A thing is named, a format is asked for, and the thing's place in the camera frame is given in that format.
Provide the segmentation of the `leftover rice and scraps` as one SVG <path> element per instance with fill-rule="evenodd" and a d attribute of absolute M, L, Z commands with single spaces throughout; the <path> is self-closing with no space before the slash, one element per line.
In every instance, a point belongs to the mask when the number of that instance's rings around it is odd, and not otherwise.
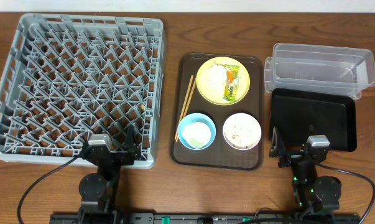
<path fill-rule="evenodd" d="M 252 145 L 252 130 L 249 127 L 232 124 L 224 134 L 228 142 L 236 148 L 245 149 Z"/>

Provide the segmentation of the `green orange snack wrapper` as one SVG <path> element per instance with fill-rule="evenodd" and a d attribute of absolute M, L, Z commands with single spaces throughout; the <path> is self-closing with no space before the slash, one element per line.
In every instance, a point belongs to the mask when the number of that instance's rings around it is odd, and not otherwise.
<path fill-rule="evenodd" d="M 239 85 L 239 66 L 224 64 L 226 69 L 226 83 L 224 91 L 224 99 L 227 101 L 236 101 Z"/>

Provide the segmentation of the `white tissue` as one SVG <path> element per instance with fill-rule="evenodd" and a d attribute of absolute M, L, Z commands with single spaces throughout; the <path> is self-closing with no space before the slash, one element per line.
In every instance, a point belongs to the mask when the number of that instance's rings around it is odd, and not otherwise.
<path fill-rule="evenodd" d="M 226 81 L 226 68 L 223 65 L 214 63 L 208 69 L 208 84 L 212 88 L 219 88 L 222 90 Z"/>

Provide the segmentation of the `white cup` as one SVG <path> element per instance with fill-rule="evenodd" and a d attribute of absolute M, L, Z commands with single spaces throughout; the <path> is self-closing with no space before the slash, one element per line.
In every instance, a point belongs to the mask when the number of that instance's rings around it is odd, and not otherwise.
<path fill-rule="evenodd" d="M 194 122 L 183 129 L 182 136 L 192 148 L 200 149 L 210 141 L 211 131 L 205 123 Z"/>

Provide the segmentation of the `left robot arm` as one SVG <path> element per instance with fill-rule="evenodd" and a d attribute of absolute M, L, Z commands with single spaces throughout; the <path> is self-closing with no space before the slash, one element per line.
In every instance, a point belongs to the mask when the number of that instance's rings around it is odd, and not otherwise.
<path fill-rule="evenodd" d="M 121 168 L 133 165 L 141 155 L 133 127 L 127 129 L 124 146 L 124 152 L 111 151 L 113 145 L 108 134 L 93 134 L 83 143 L 81 158 L 96 165 L 97 171 L 80 181 L 77 224 L 123 222 L 124 214 L 114 203 Z"/>

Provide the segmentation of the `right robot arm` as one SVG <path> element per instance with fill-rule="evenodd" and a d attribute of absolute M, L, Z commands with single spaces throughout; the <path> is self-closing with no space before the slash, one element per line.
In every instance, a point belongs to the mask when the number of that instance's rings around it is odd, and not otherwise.
<path fill-rule="evenodd" d="M 301 209 L 294 218 L 313 220 L 315 216 L 332 216 L 339 209 L 341 182 L 332 176 L 318 176 L 316 166 L 326 159 L 330 142 L 324 135 L 309 136 L 298 151 L 288 151 L 277 128 L 272 131 L 269 157 L 279 159 L 280 168 L 292 169 L 294 196 Z"/>

